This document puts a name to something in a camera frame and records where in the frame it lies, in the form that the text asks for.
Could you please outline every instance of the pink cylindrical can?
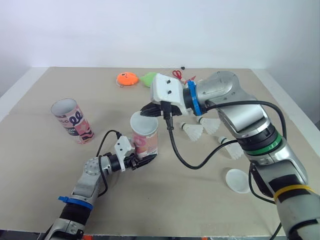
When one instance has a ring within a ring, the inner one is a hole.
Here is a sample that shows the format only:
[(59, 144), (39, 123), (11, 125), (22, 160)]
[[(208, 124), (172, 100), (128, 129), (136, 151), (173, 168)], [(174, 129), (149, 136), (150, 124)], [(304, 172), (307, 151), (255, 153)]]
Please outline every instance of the pink cylindrical can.
[(158, 154), (158, 119), (135, 112), (130, 119), (135, 154), (139, 159)]
[(86, 144), (94, 138), (94, 132), (74, 99), (55, 102), (51, 112), (78, 144)]

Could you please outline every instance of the scissors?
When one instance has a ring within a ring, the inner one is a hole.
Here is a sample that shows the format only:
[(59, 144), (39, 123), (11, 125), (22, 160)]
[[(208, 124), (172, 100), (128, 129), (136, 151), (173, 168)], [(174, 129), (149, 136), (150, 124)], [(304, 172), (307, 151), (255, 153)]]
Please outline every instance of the scissors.
[(172, 71), (172, 75), (175, 76), (177, 79), (179, 79), (183, 84), (186, 84), (188, 81), (194, 81), (196, 76), (191, 77), (188, 81), (186, 81), (183, 77), (182, 77), (182, 73), (180, 70), (174, 70)]

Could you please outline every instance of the blue clip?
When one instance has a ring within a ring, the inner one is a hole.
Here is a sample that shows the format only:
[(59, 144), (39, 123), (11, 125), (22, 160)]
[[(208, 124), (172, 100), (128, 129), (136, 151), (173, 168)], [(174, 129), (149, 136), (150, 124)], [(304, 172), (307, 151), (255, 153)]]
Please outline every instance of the blue clip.
[(197, 94), (196, 94), (196, 84), (194, 81), (188, 81), (188, 87), (190, 89), (190, 94), (192, 98), (192, 103), (194, 106), (194, 111), (196, 116), (201, 116), (202, 112), (198, 103)]
[(85, 201), (81, 201), (79, 199), (75, 199), (75, 198), (69, 198), (67, 196), (59, 196), (58, 200), (66, 203), (66, 204), (78, 204), (80, 206), (86, 207), (90, 210), (92, 210), (94, 208), (94, 206), (92, 206), (90, 203), (85, 202)]

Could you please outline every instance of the beige table surface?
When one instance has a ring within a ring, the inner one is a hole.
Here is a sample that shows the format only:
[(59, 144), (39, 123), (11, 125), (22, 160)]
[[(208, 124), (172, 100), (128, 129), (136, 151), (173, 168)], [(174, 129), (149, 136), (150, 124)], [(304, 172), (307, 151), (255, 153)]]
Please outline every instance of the beige table surface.
[[(229, 69), (241, 86), (259, 100), (277, 103), (249, 69)], [(95, 156), (104, 133), (116, 129), (129, 136), (132, 113), (150, 102), (141, 83), (120, 88), (116, 76), (124, 71), (171, 75), (170, 69), (51, 67), (0, 122), (0, 229), (41, 232), (59, 217), (82, 174)], [(184, 76), (205, 79), (218, 69), (186, 69)], [(62, 98), (77, 100), (95, 132), (92, 142), (79, 145), (51, 115), (51, 105)], [(266, 109), (281, 131), (278, 116)], [(217, 117), (212, 111), (208, 117)], [(195, 123), (194, 117), (174, 121)], [(296, 126), (286, 116), (288, 141), (303, 162), (310, 186), (320, 192), (320, 161)], [(192, 143), (174, 131), (181, 155), (200, 163), (218, 143), (206, 133)], [(220, 125), (217, 136), (231, 135)], [(231, 160), (221, 150), (200, 170), (184, 167), (174, 155), (165, 123), (159, 119), (159, 155), (135, 171), (108, 177), (109, 190), (99, 198), (87, 222), (87, 234), (139, 236), (270, 236), (279, 224), (276, 207), (251, 193), (238, 194), (225, 183), (229, 168), (248, 171), (249, 161)], [(113, 151), (108, 137), (103, 152)]]

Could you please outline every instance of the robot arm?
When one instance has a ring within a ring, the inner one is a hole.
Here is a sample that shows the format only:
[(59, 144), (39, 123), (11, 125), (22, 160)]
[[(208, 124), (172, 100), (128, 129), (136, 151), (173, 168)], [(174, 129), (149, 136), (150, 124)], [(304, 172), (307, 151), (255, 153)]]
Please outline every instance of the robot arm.
[(286, 136), (278, 133), (261, 105), (246, 102), (256, 98), (246, 93), (237, 76), (229, 71), (217, 72), (197, 85), (192, 81), (187, 83), (188, 87), (183, 88), (177, 79), (157, 74), (152, 82), (152, 103), (143, 107), (141, 114), (163, 115), (168, 129), (172, 130), (172, 116), (190, 112), (200, 116), (217, 108), (221, 121), (249, 159), (250, 171), (260, 191), (274, 198), (288, 238), (320, 239), (320, 197), (307, 186), (306, 170)]
[(135, 157), (135, 146), (126, 136), (120, 136), (114, 145), (116, 154), (110, 152), (94, 157), (84, 164), (83, 173), (75, 185), (70, 197), (58, 199), (66, 203), (59, 218), (45, 234), (44, 240), (80, 240), (84, 235), (85, 225), (99, 196), (100, 184), (107, 175), (127, 168), (135, 170), (148, 164), (156, 156), (143, 159)]

